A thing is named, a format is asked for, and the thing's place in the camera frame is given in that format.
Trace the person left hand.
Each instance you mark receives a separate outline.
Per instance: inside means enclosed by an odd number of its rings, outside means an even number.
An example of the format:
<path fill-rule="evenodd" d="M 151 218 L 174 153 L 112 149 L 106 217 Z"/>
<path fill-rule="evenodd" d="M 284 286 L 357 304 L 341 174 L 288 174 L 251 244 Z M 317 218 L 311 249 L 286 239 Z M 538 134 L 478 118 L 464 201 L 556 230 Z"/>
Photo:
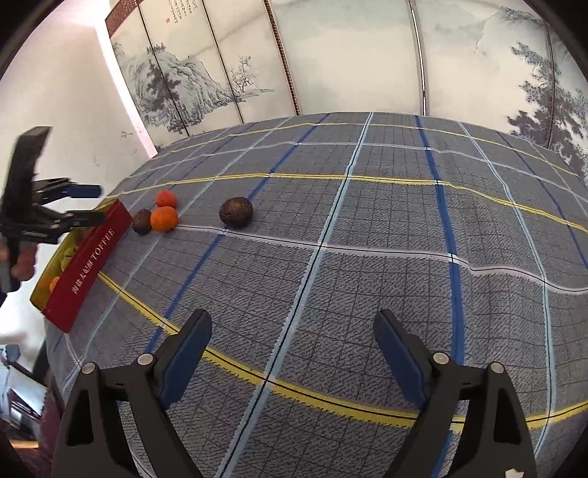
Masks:
<path fill-rule="evenodd" d="M 11 267 L 13 278 L 20 282 L 26 282 L 34 276 L 37 251 L 37 244 L 29 244 L 20 251 L 16 264 Z M 0 245 L 0 262 L 2 265 L 10 264 L 9 249 L 4 242 L 1 242 Z"/>

